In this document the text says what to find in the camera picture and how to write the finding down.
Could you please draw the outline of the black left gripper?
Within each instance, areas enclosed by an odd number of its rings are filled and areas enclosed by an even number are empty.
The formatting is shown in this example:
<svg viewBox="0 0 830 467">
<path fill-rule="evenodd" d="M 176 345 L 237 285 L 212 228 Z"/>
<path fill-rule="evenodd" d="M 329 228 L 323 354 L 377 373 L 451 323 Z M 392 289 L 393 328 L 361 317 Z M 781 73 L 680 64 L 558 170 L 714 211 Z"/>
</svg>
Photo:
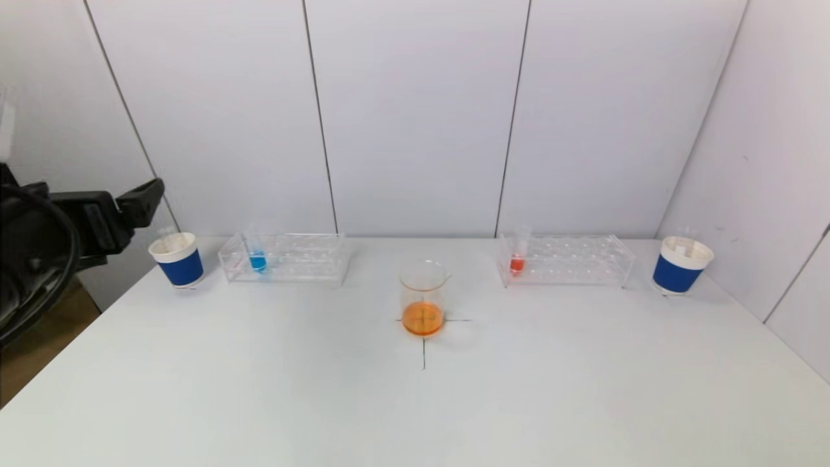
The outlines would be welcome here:
<svg viewBox="0 0 830 467">
<path fill-rule="evenodd" d="M 151 225 L 164 190 L 162 178 L 153 178 L 118 198 L 98 190 L 56 193 L 50 199 L 71 219 L 83 256 L 110 256 L 130 245 L 136 228 Z"/>
</svg>

